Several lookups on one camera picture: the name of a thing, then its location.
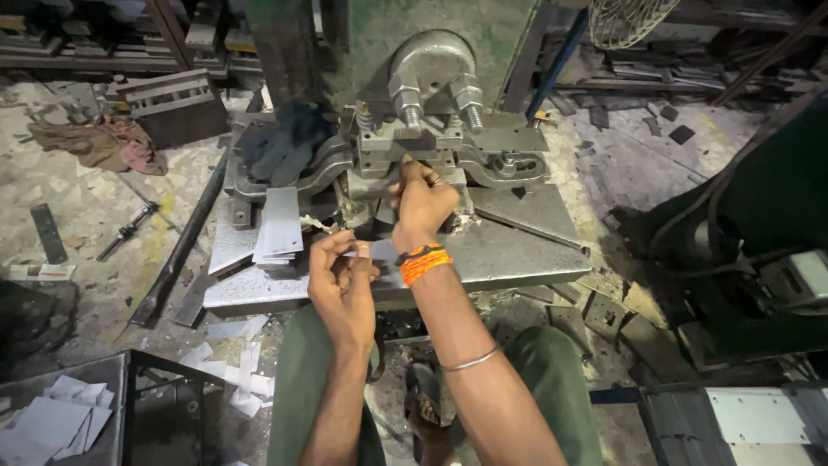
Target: silver bangle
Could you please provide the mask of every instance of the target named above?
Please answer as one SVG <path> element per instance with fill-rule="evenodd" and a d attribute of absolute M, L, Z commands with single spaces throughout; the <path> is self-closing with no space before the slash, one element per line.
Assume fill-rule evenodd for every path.
<path fill-rule="evenodd" d="M 494 349 L 492 349 L 492 351 L 487 352 L 483 356 L 478 357 L 477 359 L 475 359 L 473 361 L 465 362 L 463 364 L 460 364 L 459 366 L 452 366 L 452 367 L 442 366 L 442 370 L 443 370 L 443 372 L 455 372 L 455 371 L 461 371 L 463 369 L 468 369 L 469 367 L 477 366 L 481 362 L 483 362 L 483 361 L 489 359 L 490 357 L 494 356 L 494 353 L 496 353 L 496 352 L 498 352 L 498 345 L 494 345 Z"/>

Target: orange thread bracelet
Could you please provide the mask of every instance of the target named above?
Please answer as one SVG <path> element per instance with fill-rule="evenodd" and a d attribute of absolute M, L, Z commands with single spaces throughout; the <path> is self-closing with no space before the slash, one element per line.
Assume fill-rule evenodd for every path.
<path fill-rule="evenodd" d="M 437 247 L 439 245 L 429 245 L 430 247 Z M 421 246 L 411 252 L 410 255 L 417 255 L 420 254 L 425 246 Z M 435 250 L 426 255 L 422 255 L 420 257 L 413 257 L 409 260 L 400 265 L 400 271 L 402 272 L 402 281 L 405 282 L 406 285 L 411 286 L 414 280 L 419 279 L 425 272 L 427 272 L 431 267 L 440 264 L 451 264 L 454 262 L 451 259 L 451 256 L 443 250 Z"/>

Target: hand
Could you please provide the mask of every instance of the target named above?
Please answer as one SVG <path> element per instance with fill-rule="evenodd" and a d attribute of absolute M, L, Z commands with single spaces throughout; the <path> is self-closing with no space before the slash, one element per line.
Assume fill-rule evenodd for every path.
<path fill-rule="evenodd" d="M 400 254 L 435 242 L 437 230 L 457 206 L 460 194 L 434 169 L 402 156 L 400 181 L 388 190 L 394 195 L 391 207 L 400 211 L 391 241 Z"/>
<path fill-rule="evenodd" d="M 334 233 L 310 247 L 308 296 L 316 306 L 335 352 L 366 356 L 376 326 L 371 282 L 379 269 L 371 263 L 368 241 L 357 241 L 351 230 Z M 356 257 L 343 257 L 356 251 Z"/>

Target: brown rag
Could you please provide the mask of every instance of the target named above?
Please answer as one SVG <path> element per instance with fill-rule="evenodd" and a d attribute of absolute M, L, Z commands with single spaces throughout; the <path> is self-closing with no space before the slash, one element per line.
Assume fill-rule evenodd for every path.
<path fill-rule="evenodd" d="M 156 155 L 152 141 L 140 125 L 124 117 L 104 115 L 92 127 L 50 124 L 27 125 L 43 150 L 63 149 L 78 156 L 82 167 L 147 175 L 166 175 L 166 160 Z"/>

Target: green trousers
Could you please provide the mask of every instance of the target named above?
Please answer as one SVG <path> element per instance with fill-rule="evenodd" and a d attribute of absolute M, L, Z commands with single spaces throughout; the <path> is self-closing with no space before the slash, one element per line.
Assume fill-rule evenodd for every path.
<path fill-rule="evenodd" d="M 532 393 L 569 464 L 600 465 L 590 396 L 572 341 L 556 328 L 532 327 L 503 352 Z M 314 307 L 296 311 L 287 323 L 277 360 L 268 466 L 291 466 L 299 459 L 325 393 L 332 354 L 327 330 Z M 452 430 L 453 439 L 459 438 L 457 431 L 462 437 L 459 418 Z M 377 426 L 364 402 L 358 455 L 360 466 L 385 464 Z"/>

